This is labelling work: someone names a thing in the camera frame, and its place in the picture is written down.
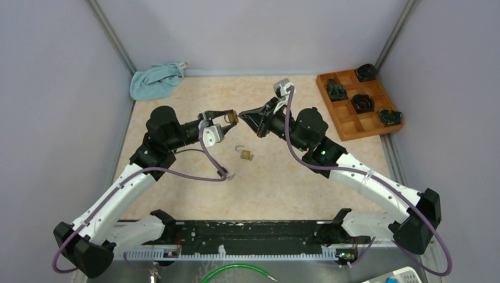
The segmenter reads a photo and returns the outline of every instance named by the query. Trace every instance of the wooden compartment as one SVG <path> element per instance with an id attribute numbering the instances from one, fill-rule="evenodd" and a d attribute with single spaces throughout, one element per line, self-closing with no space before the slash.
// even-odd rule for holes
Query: wooden compartment
<path id="1" fill-rule="evenodd" d="M 348 100 L 330 101 L 326 90 L 328 79 L 333 79 L 344 86 Z M 342 141 L 393 133 L 404 125 L 401 122 L 398 125 L 385 127 L 380 121 L 377 115 L 380 110 L 395 110 L 395 108 L 377 79 L 359 82 L 354 70 L 346 70 L 321 74 L 317 77 L 316 83 Z M 374 101 L 374 111 L 357 114 L 350 101 L 356 94 L 368 94 Z"/>

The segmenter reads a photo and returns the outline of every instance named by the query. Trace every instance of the robotic arm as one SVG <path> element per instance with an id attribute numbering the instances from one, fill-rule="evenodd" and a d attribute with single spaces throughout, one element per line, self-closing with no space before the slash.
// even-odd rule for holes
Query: robotic arm
<path id="1" fill-rule="evenodd" d="M 404 249 L 414 254 L 423 254 L 433 236 L 432 232 L 409 205 L 389 191 L 386 185 L 396 188 L 424 214 L 434 228 L 441 221 L 439 195 L 431 189 L 421 193 L 405 187 L 364 165 L 344 147 L 325 136 L 328 124 L 315 107 L 301 110 L 296 119 L 290 113 L 286 127 L 283 106 L 287 105 L 294 90 L 293 84 L 284 79 L 274 85 L 277 97 L 273 97 L 261 108 L 241 112 L 239 117 L 258 137 L 273 133 L 280 139 L 287 140 L 288 128 L 290 151 L 293 151 L 291 146 L 294 146 L 305 152 L 302 160 L 297 158 L 299 162 L 313 172 L 354 188 L 387 211 L 364 213 L 342 209 L 334 218 L 330 233 L 337 231 L 340 239 L 356 236 L 392 238 Z"/>
<path id="2" fill-rule="evenodd" d="M 229 125 L 222 127 L 214 124 L 213 119 L 220 116 L 228 118 Z M 204 128 L 204 145 L 213 146 L 221 142 L 237 123 L 238 116 L 233 110 L 206 111 L 200 113 L 198 119 L 182 125 L 171 107 L 161 106 L 153 110 L 146 123 L 147 133 L 142 145 L 132 155 L 130 164 L 116 182 L 71 224 L 61 222 L 55 227 L 54 236 L 60 253 L 89 278 L 94 278 L 108 268 L 115 255 L 160 237 L 173 237 L 175 231 L 171 227 L 175 220 L 161 210 L 124 227 L 113 227 L 130 205 L 153 186 L 164 172 L 182 175 L 168 168 L 176 160 L 174 154 L 177 149 L 199 141 L 200 128 Z M 57 257 L 52 265 L 60 271 L 56 263 Z"/>

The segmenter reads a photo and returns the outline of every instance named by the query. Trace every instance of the towel tag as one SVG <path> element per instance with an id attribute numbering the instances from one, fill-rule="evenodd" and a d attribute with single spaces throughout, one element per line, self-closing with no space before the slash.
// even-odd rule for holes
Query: towel tag
<path id="1" fill-rule="evenodd" d="M 179 66 L 181 69 L 185 69 L 185 68 L 189 67 L 189 63 L 187 61 L 185 61 L 185 62 L 180 63 Z"/>

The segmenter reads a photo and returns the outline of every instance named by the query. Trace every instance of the gray floor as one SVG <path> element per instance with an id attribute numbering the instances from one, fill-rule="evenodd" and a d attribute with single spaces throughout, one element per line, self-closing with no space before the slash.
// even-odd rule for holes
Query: gray floor
<path id="1" fill-rule="evenodd" d="M 137 266 L 147 267 L 151 262 L 133 262 Z M 232 262 L 176 262 L 169 267 L 162 268 L 160 274 L 162 283 L 199 283 L 205 275 L 214 269 Z M 259 266 L 269 272 L 278 282 L 286 283 L 357 283 L 377 277 L 387 272 L 405 266 L 413 267 L 423 283 L 427 283 L 423 271 L 413 261 L 401 253 L 397 248 L 372 248 L 366 257 L 352 269 L 338 269 L 330 262 L 317 261 L 251 261 L 244 262 Z M 132 270 L 123 261 L 114 262 L 100 277 L 91 279 L 89 283 L 113 282 L 149 282 L 148 272 Z M 257 283 L 272 281 L 261 274 L 247 269 L 230 269 L 210 283 Z"/>

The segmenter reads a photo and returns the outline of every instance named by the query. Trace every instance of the marble patterned surface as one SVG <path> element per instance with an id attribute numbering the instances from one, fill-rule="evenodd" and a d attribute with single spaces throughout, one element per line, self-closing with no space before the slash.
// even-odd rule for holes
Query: marble patterned surface
<path id="1" fill-rule="evenodd" d="M 135 105 L 117 176 L 142 142 L 146 121 L 158 106 L 172 106 L 181 124 L 205 110 L 235 109 L 237 112 L 263 106 L 274 92 L 272 85 L 282 76 L 185 78 L 171 97 L 138 101 Z M 315 83 L 315 76 L 288 76 L 297 89 L 292 113 L 317 107 L 328 123 L 327 136 L 342 144 L 366 165 L 388 176 L 386 158 L 378 136 L 341 142 Z M 242 144 L 254 155 L 240 159 L 235 146 Z M 200 148 L 199 143 L 186 148 Z M 144 193 L 122 216 L 140 219 L 162 209 L 176 219 L 332 219 L 341 208 L 383 211 L 353 189 L 327 180 L 297 163 L 284 141 L 273 134 L 260 139 L 243 122 L 222 143 L 209 148 L 214 158 L 236 176 L 226 182 L 200 182 L 169 174 Z M 171 167 L 179 172 L 218 177 L 216 169 L 200 152 L 176 155 Z"/>

